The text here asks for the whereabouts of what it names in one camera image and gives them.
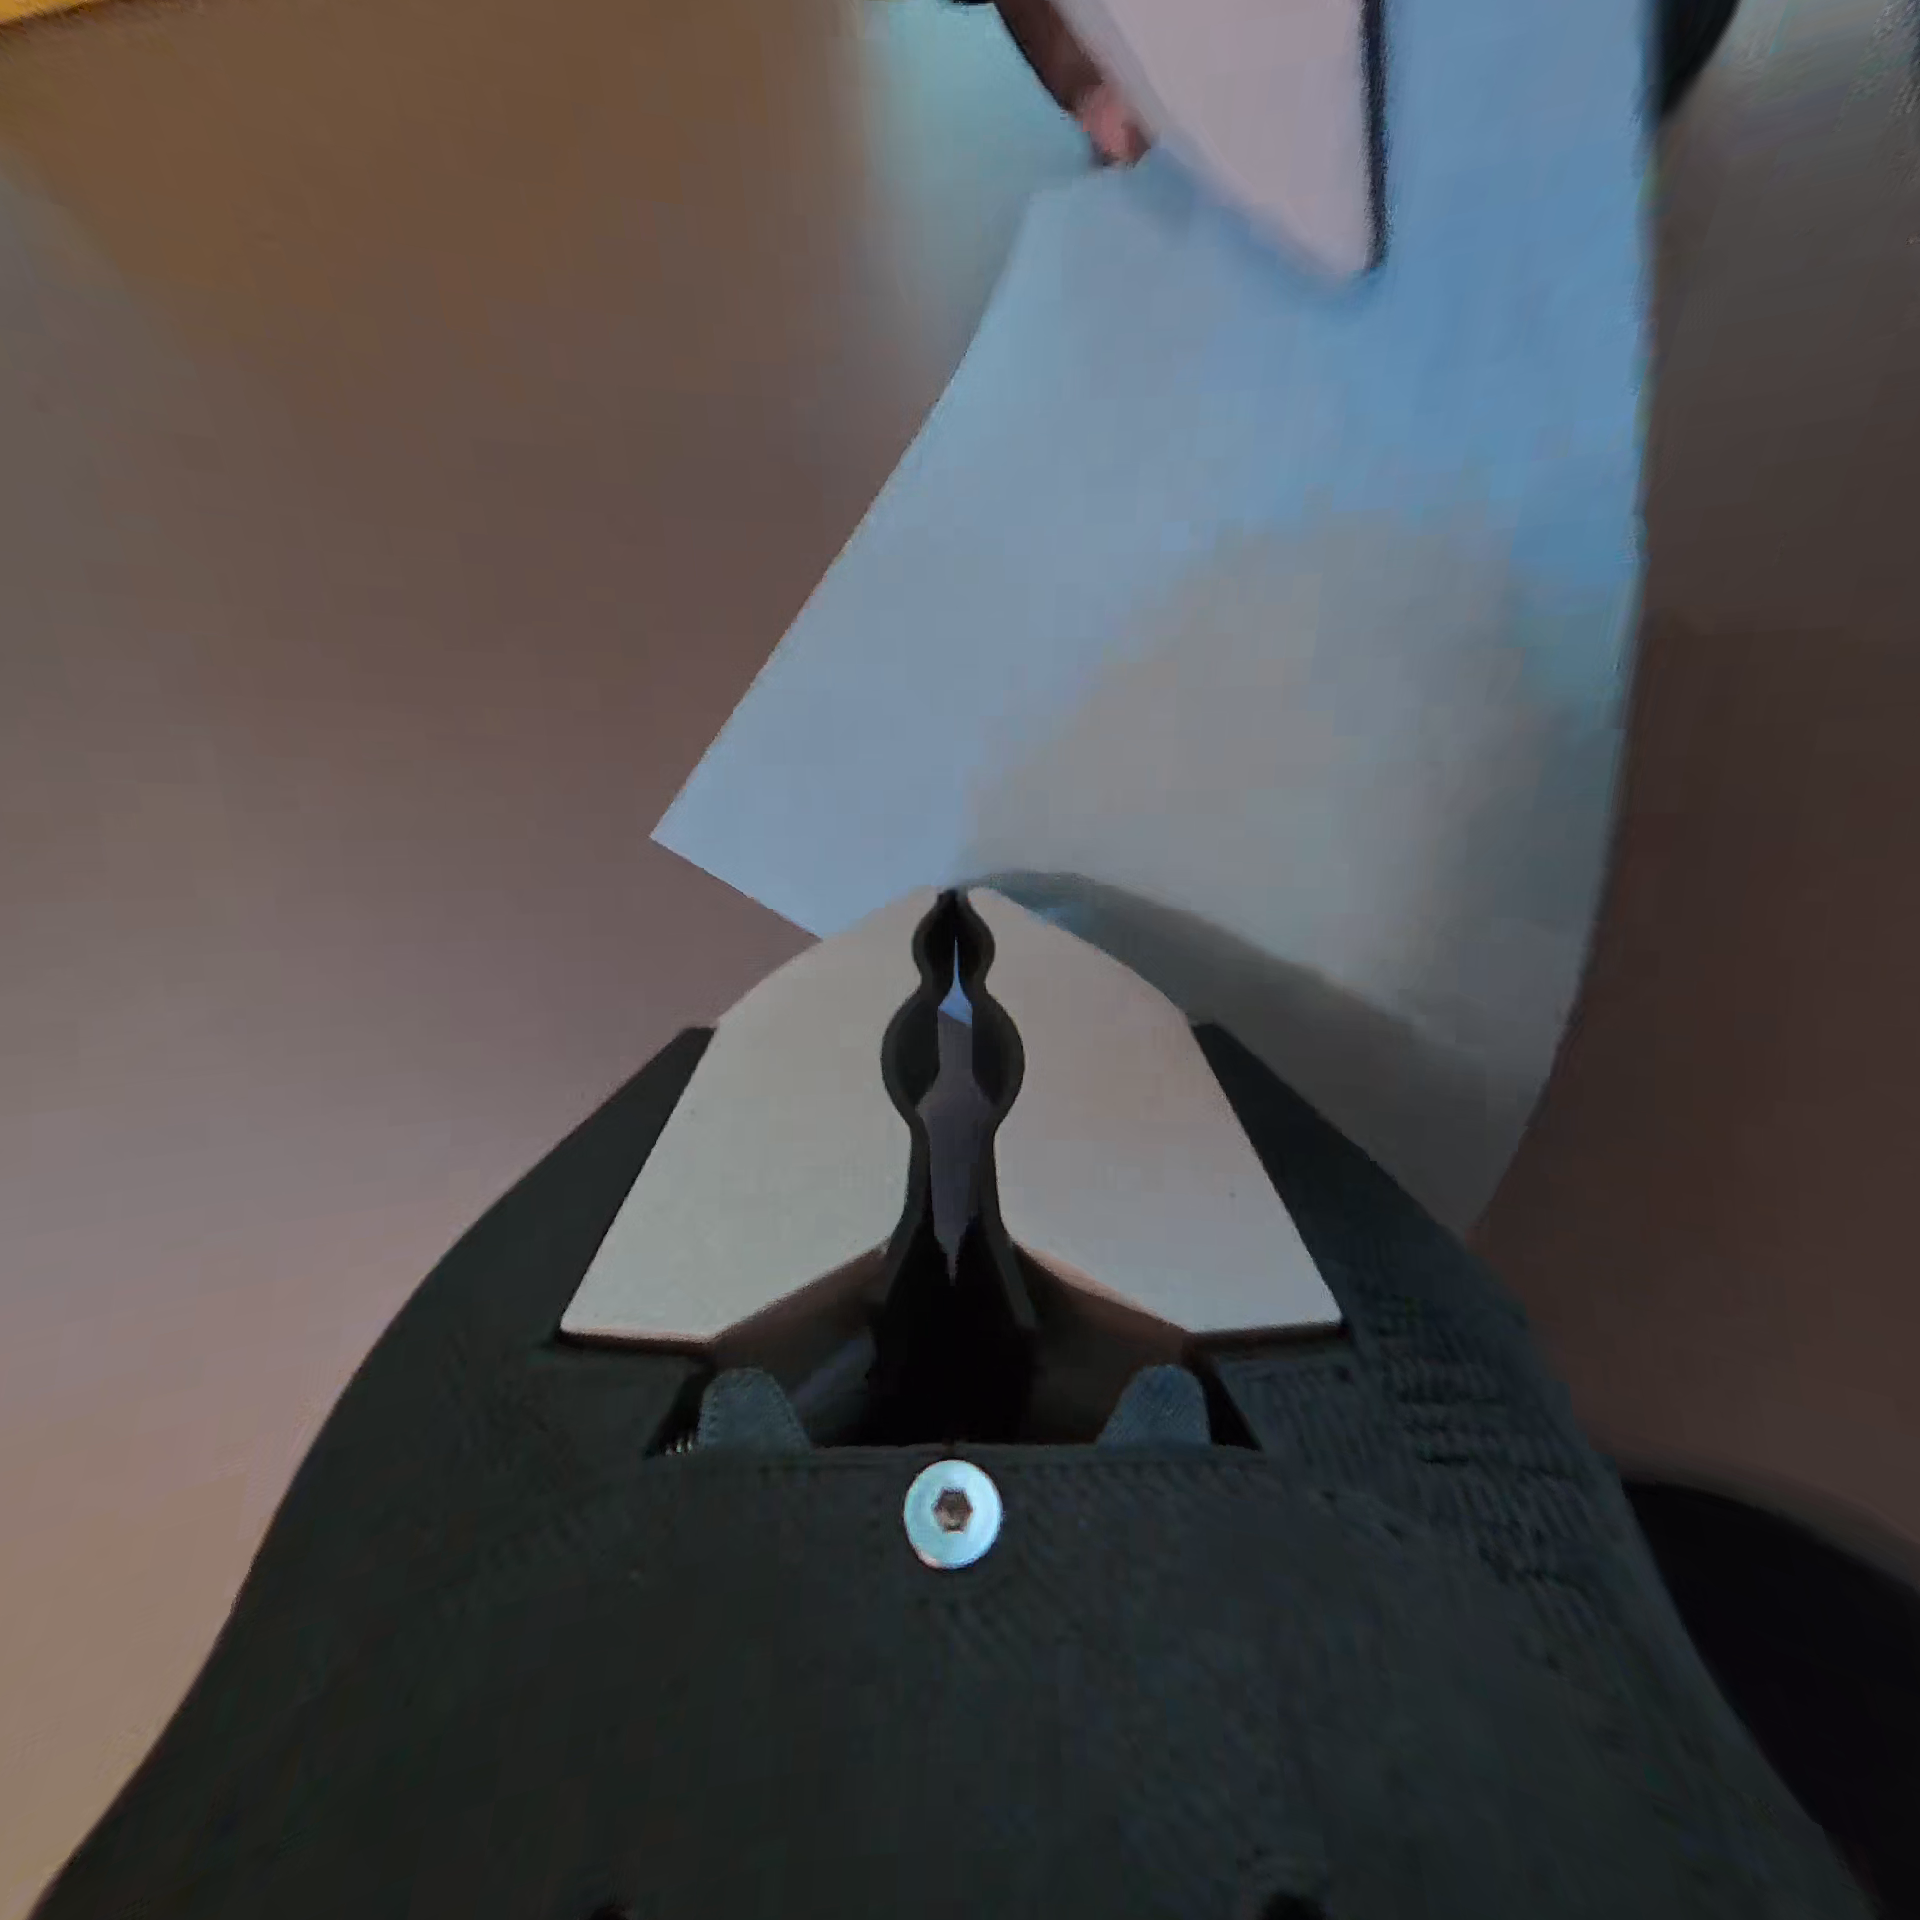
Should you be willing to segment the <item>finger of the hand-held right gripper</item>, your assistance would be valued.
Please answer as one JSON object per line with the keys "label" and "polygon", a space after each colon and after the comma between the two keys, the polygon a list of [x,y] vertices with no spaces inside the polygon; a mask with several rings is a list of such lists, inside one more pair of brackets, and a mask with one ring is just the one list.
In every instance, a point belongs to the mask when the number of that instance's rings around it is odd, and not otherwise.
{"label": "finger of the hand-held right gripper", "polygon": [[1383,2],[1060,2],[1099,159],[1172,157],[1320,277],[1383,256]]}

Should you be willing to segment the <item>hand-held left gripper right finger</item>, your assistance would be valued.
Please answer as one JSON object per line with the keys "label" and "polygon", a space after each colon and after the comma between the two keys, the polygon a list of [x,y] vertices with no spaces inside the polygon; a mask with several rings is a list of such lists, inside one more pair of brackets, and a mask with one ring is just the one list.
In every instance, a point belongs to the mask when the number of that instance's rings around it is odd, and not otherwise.
{"label": "hand-held left gripper right finger", "polygon": [[996,1128],[998,1220],[1060,1285],[1200,1340],[1343,1327],[1182,1009],[1099,947],[974,887],[974,994],[1018,1041]]}

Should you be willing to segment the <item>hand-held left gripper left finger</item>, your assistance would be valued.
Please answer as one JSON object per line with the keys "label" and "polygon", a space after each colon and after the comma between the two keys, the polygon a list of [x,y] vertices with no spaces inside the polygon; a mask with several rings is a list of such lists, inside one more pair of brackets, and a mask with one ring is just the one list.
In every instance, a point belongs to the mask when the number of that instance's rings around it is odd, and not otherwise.
{"label": "hand-held left gripper left finger", "polygon": [[582,1343],[718,1351],[894,1238],[952,978],[917,887],[807,947],[712,1030],[563,1307]]}

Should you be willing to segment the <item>dark flower origami paper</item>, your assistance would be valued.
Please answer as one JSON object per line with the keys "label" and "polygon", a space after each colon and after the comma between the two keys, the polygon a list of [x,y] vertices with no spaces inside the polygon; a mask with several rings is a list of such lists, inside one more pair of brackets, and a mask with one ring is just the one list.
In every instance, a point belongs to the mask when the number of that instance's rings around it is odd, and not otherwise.
{"label": "dark flower origami paper", "polygon": [[996,881],[1442,1222],[1580,988],[1640,617],[1647,2],[1383,2],[1383,256],[1042,189],[654,827],[814,938]]}

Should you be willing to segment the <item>person's right hand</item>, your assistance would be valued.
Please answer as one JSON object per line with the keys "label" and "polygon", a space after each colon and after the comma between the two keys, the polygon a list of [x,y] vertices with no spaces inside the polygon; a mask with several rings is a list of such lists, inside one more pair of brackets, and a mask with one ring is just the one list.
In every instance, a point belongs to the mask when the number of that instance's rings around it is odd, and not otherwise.
{"label": "person's right hand", "polygon": [[990,2],[1042,92],[1071,119],[1098,167],[1131,167],[1151,153],[1117,83],[1098,68],[1057,2]]}

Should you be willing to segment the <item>black rounded pad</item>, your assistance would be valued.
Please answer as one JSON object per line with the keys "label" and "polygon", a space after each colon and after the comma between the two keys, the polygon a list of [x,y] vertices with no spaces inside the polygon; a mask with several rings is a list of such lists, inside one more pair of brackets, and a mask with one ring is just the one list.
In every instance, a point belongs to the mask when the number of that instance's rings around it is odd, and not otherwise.
{"label": "black rounded pad", "polygon": [[1772,1507],[1629,1476],[1686,1636],[1880,1917],[1916,1917],[1916,1590]]}

